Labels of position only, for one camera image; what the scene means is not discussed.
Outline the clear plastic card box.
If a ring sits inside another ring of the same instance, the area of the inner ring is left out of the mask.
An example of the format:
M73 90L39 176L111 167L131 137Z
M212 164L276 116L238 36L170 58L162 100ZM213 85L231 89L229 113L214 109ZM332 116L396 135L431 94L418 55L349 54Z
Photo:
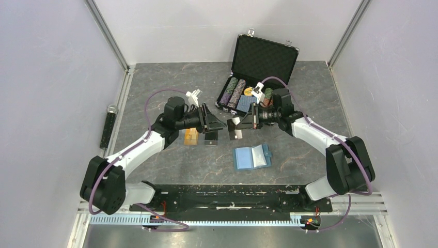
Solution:
M179 131L178 141L183 144L183 137L185 130ZM217 146L218 145L218 132L199 133L198 145L186 145L186 146Z

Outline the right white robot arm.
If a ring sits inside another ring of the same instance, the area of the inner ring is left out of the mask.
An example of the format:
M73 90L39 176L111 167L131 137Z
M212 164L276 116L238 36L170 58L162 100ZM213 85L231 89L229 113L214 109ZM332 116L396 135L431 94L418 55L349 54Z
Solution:
M270 107L251 104L249 113L232 127L235 130L261 129L263 125L276 123L284 132L324 155L326 175L307 184L298 197L303 210L313 210L320 199L329 196L372 193L370 184L376 175L366 145L360 137L337 135L316 124L294 108L292 95L286 88L274 90L272 100Z

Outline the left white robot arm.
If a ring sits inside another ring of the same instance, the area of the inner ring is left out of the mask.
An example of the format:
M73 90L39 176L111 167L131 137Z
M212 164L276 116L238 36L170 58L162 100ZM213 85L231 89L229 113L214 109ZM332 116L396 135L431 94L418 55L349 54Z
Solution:
M91 214L114 214L122 206L144 204L149 210L162 205L162 196L150 182L127 183L127 177L151 156L163 151L181 130L194 128L199 133L214 133L226 128L206 104L188 106L182 97L170 97L164 112L138 140L107 158L93 157L80 189Z

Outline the blue card holder wallet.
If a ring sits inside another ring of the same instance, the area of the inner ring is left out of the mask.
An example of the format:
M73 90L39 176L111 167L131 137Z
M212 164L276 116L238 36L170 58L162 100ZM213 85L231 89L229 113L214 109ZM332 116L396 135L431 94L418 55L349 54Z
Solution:
M271 157L272 153L267 144L233 150L233 164L237 171L271 167Z

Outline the dark card stack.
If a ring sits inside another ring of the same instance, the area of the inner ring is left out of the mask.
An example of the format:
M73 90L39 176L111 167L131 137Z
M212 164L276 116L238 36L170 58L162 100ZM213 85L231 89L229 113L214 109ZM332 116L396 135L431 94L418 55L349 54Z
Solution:
M240 123L239 117L234 117L232 119L227 120L228 134L229 134L229 139L231 141L240 140L243 138L242 130L237 129L237 124L239 123Z

